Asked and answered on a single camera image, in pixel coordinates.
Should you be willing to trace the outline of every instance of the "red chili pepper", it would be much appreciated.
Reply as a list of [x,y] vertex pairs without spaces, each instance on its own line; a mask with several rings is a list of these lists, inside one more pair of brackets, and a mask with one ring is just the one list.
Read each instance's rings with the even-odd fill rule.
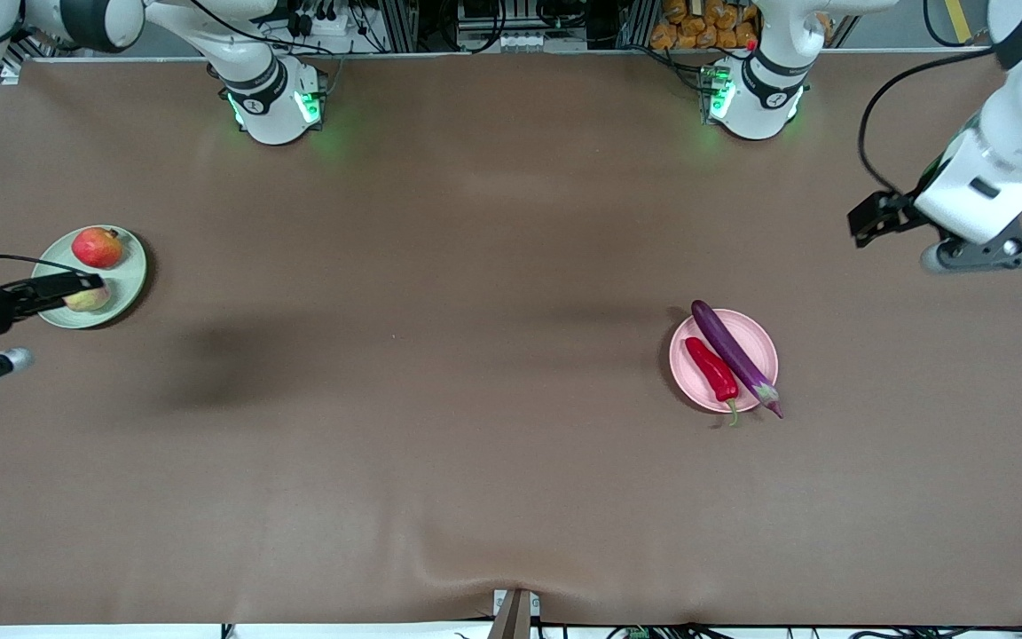
[[731,408],[731,424],[735,426],[739,421],[739,413],[736,412],[736,398],[739,397],[739,384],[736,383],[736,375],[731,372],[731,368],[721,360],[721,356],[709,351],[700,339],[688,338],[685,340],[685,351],[693,356],[696,367],[704,373],[704,379],[709,382],[716,394],[716,399],[726,401]]

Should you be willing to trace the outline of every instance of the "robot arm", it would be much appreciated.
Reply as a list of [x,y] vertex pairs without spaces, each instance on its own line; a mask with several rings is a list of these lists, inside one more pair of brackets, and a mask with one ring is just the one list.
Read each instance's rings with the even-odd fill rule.
[[[145,18],[164,26],[207,56],[226,85],[235,118],[257,141],[281,144],[320,126],[320,76],[294,57],[260,42],[248,17],[271,12],[275,0],[0,0],[0,61],[26,25],[98,51],[137,41]],[[0,334],[62,299],[103,285],[100,276],[64,272],[0,286]],[[25,349],[0,353],[0,377],[30,364]]]
[[716,62],[730,70],[723,100],[710,117],[747,140],[778,134],[795,117],[803,79],[823,51],[826,31],[816,12],[863,15],[884,11],[897,0],[755,0],[763,28],[759,45],[746,57]]
[[849,214],[857,245],[924,224],[942,241],[922,256],[926,270],[1022,266],[1022,3],[989,4],[992,51],[1005,85],[955,135],[912,193],[880,192]]

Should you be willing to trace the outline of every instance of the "tabletop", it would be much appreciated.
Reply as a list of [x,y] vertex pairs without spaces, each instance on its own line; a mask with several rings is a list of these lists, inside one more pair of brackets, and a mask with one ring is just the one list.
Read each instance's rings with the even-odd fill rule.
[[[0,90],[0,252],[134,231],[117,324],[1,336],[0,623],[1022,624],[1022,271],[856,250],[865,101],[827,54],[777,138],[640,56],[352,60],[265,148],[201,63]],[[333,64],[319,62],[329,71]],[[1003,80],[873,115],[912,183]],[[28,268],[0,264],[0,282]],[[675,390],[692,300],[770,332],[786,420]]]

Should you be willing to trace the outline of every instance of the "purple eggplant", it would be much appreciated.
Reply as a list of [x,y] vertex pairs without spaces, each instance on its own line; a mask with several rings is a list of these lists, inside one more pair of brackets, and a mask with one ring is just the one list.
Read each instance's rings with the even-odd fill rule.
[[712,307],[697,300],[693,303],[693,319],[701,332],[712,345],[712,351],[736,373],[739,380],[754,395],[759,404],[766,406],[772,413],[783,419],[783,410],[779,408],[779,392],[771,380],[759,372],[759,368],[749,359],[736,338],[728,332],[728,327],[721,321],[721,316],[712,311]]

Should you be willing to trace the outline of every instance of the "pink plate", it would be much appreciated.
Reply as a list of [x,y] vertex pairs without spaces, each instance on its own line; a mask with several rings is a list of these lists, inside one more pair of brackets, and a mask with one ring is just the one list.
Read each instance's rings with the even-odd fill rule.
[[[715,312],[716,315],[721,316],[725,326],[728,327],[731,336],[736,338],[739,346],[742,346],[743,352],[750,357],[751,361],[754,361],[756,367],[759,367],[759,372],[763,373],[763,376],[766,376],[771,383],[776,383],[779,376],[779,355],[776,353],[776,345],[771,344],[771,337],[768,336],[763,327],[743,313],[728,311],[727,308],[717,308]],[[704,346],[712,348],[709,340],[704,338],[701,328],[697,326],[696,319],[693,319],[692,316],[689,316],[689,319],[686,319],[677,328],[677,332],[672,334],[672,344],[669,344],[669,368],[672,369],[672,377],[677,380],[678,386],[681,387],[682,392],[685,392],[685,395],[689,396],[690,400],[702,407],[715,410],[717,413],[731,413],[727,404],[723,401],[716,401],[712,386],[709,386],[709,382],[704,379],[704,375],[696,367],[689,352],[685,351],[687,338],[699,338],[704,343]],[[759,400],[756,400],[754,395],[747,393],[747,389],[743,387],[743,381],[739,381],[739,397],[736,398],[736,408],[750,410],[758,405]]]

